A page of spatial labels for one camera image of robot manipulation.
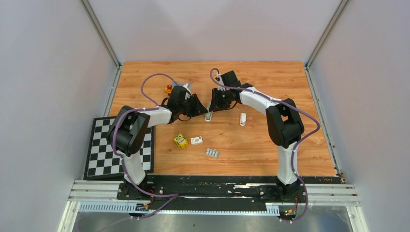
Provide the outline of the orange toy car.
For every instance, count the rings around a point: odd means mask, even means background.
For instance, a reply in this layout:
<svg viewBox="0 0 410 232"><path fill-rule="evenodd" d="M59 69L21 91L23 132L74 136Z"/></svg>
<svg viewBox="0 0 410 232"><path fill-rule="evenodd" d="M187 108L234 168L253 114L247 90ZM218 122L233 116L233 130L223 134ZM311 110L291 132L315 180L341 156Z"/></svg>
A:
<svg viewBox="0 0 410 232"><path fill-rule="evenodd" d="M173 85L167 85L167 87L165 88L164 91L167 93L168 96L171 95L173 87L174 87Z"/></svg>

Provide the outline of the grey white stapler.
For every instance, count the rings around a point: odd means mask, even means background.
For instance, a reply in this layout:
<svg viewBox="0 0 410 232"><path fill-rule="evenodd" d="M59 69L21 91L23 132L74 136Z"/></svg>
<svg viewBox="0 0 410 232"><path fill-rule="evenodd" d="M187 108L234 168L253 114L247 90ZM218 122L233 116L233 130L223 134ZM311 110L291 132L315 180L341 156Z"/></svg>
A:
<svg viewBox="0 0 410 232"><path fill-rule="evenodd" d="M212 102L209 102L209 103L208 103L208 106L207 106L207 111L208 111L208 112L205 114L205 121L206 121L206 122L210 122L211 119L212 119L213 111L210 110L211 103L212 103Z"/></svg>

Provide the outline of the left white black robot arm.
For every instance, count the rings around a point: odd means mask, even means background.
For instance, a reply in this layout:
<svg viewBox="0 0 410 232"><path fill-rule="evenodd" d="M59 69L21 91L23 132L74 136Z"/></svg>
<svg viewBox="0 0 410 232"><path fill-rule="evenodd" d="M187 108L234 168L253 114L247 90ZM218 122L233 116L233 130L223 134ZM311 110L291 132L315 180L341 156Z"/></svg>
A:
<svg viewBox="0 0 410 232"><path fill-rule="evenodd" d="M191 119L208 113L196 94L185 86L175 86L169 97L154 108L133 108L123 106L109 131L108 143L115 155L120 157L124 179L131 184L130 194L137 200L148 194L148 186L143 183L146 172L140 159L140 149L148 128L166 125L186 116Z"/></svg>

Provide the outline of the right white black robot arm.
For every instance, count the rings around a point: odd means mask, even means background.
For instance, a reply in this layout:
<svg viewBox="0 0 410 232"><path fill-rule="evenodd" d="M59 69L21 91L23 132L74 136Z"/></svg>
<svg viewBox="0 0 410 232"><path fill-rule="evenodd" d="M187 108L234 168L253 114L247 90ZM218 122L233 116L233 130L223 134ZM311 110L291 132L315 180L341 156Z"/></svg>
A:
<svg viewBox="0 0 410 232"><path fill-rule="evenodd" d="M217 88L212 90L209 111L229 110L231 104L238 103L247 105L266 117L269 137L278 147L276 195L279 200L288 202L301 184L297 178L294 157L297 155L296 144L301 140L304 125L294 101L272 98L248 83L241 84L234 71L224 74L218 72L212 80Z"/></svg>

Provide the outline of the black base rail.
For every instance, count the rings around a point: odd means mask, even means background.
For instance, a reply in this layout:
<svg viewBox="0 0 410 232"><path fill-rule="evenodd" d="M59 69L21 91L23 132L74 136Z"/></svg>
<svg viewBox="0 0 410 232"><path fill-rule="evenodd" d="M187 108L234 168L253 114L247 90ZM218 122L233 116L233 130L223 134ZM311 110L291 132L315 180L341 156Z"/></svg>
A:
<svg viewBox="0 0 410 232"><path fill-rule="evenodd" d="M294 195L282 200L273 182L249 178L232 182L203 182L196 176L173 179L153 176L141 193L121 181L76 180L69 201L80 212L129 213L133 216L159 214L273 216L294 218L315 206L357 207L352 185L334 184L331 178L310 180Z"/></svg>

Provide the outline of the checkerboard calibration mat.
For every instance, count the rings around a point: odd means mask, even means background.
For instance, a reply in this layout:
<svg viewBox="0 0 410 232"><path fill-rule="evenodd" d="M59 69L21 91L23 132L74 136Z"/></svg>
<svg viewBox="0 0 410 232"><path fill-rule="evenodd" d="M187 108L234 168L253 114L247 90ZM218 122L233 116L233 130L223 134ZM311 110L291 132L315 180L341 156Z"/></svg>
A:
<svg viewBox="0 0 410 232"><path fill-rule="evenodd" d="M123 177L120 157L113 153L105 134L115 120L114 116L100 117L93 120L90 142L85 164L84 180L102 180ZM149 174L154 171L155 128L150 127L145 134L140 149L143 170Z"/></svg>

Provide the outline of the yellow owl toy block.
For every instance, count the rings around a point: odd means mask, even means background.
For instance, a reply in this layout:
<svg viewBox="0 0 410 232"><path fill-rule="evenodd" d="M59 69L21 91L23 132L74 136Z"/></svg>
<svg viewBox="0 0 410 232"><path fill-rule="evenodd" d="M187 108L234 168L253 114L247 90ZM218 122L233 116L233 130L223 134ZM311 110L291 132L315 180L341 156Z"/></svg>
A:
<svg viewBox="0 0 410 232"><path fill-rule="evenodd" d="M187 138L185 136L183 136L181 133L179 133L178 135L176 135L173 138L173 141L175 142L175 144L180 147L180 148L185 148L189 142L187 140Z"/></svg>

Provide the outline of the small white stapler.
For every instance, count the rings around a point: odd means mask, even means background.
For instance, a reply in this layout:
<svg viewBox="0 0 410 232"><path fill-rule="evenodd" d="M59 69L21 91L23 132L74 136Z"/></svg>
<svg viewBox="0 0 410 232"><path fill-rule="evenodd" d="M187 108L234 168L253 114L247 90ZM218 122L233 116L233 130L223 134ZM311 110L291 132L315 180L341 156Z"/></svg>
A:
<svg viewBox="0 0 410 232"><path fill-rule="evenodd" d="M240 114L240 121L239 121L240 126L245 126L246 120L247 120L247 114L246 113L241 113Z"/></svg>

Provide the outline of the white staple box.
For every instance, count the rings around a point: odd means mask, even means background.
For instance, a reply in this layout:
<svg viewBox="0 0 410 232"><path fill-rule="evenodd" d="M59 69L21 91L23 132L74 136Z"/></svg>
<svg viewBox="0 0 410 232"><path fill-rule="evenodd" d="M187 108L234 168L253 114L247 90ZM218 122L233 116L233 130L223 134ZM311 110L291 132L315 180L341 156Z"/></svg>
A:
<svg viewBox="0 0 410 232"><path fill-rule="evenodd" d="M200 145L203 144L202 136L190 138L191 145Z"/></svg>

